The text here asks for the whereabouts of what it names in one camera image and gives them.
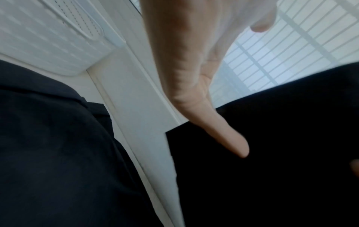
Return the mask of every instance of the white laundry basket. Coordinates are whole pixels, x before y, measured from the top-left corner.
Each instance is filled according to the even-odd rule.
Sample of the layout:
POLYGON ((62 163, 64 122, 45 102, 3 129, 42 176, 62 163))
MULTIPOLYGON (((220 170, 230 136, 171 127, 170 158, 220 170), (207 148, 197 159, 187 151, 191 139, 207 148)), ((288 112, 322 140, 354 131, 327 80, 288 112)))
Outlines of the white laundry basket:
POLYGON ((74 76, 123 43, 90 0, 0 1, 0 53, 41 69, 74 76))

